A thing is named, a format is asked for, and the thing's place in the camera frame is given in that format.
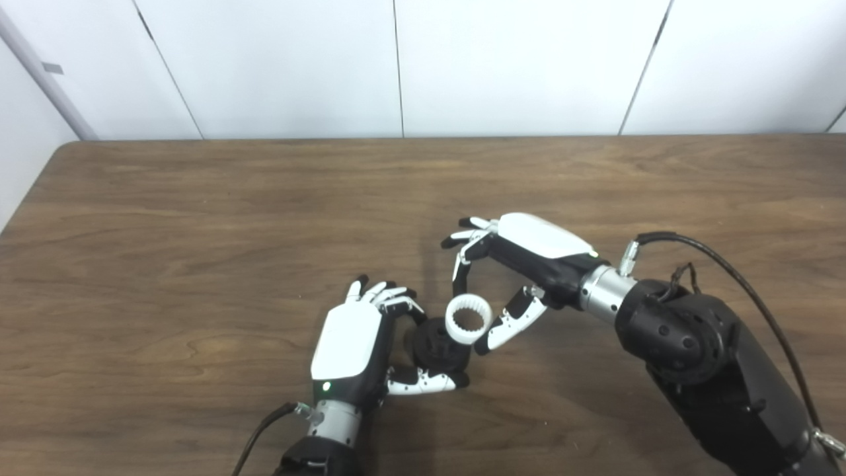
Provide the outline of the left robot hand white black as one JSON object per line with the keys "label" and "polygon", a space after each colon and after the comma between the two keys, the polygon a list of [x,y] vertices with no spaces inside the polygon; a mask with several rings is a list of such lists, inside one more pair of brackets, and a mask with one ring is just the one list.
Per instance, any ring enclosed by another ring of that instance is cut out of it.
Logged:
{"label": "left robot hand white black", "polygon": [[340,401],[374,409],[388,395],[426,395],[469,386],[462,371],[432,365],[390,365],[399,317],[409,316],[417,329],[429,322],[417,293],[394,281],[368,284],[362,274],[348,287],[344,301],[326,316],[309,373],[314,403]]}

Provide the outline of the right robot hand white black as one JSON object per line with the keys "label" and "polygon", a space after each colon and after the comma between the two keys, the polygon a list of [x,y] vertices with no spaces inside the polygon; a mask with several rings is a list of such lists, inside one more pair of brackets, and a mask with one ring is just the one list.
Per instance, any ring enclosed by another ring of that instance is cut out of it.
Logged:
{"label": "right robot hand white black", "polygon": [[516,292],[488,331],[475,341],[473,347],[479,356],[525,331],[548,309],[584,310],[584,283],[592,272],[607,264],[583,238],[535,215],[468,217],[460,219],[459,225],[462,230],[440,244],[442,249],[459,247],[452,278],[454,295],[467,292],[473,262],[487,257],[531,281]]}

